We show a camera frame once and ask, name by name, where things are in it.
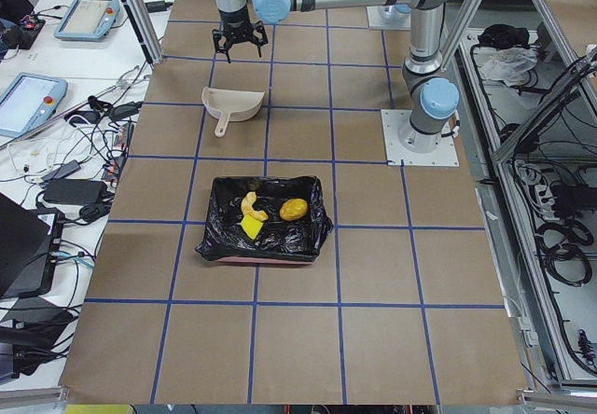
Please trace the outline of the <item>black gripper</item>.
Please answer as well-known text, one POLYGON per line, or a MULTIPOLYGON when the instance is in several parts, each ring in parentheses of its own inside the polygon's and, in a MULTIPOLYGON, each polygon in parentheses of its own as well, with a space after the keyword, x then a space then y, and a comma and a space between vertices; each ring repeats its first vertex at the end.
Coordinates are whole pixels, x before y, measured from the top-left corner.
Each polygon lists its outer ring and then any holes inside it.
POLYGON ((262 21, 251 22, 247 10, 233 12, 219 11, 221 29, 212 31, 215 54, 222 54, 231 63, 229 50, 236 44, 249 42, 257 47, 258 57, 262 57, 262 48, 269 43, 265 25, 262 21))

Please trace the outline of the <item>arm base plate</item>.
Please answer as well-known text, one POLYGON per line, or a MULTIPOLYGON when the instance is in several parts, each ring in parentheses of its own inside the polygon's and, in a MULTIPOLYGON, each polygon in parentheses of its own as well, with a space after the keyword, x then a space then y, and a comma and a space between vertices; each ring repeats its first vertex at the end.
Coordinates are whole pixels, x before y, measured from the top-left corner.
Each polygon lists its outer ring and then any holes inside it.
POLYGON ((382 132, 386 163, 390 166, 459 166, 450 122, 440 133, 421 134, 410 124, 410 110, 383 109, 382 132))
POLYGON ((411 8, 406 5, 367 7, 368 28, 385 31, 410 31, 411 8))

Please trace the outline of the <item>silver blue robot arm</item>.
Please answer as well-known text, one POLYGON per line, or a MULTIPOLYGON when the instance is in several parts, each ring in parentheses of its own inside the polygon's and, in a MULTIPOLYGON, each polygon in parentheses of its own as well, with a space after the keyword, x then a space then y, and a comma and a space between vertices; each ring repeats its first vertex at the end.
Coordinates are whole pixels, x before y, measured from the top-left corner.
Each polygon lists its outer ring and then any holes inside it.
POLYGON ((221 26, 213 30, 215 52, 229 55, 241 43, 262 48, 268 42, 264 26, 283 21, 293 11, 311 12, 346 7, 394 7, 410 9, 410 50, 403 64, 403 77, 412 98, 408 125, 401 141, 408 147, 434 142, 454 114, 457 97, 446 101, 443 90, 455 87, 439 76, 443 12, 449 0, 215 0, 221 26))

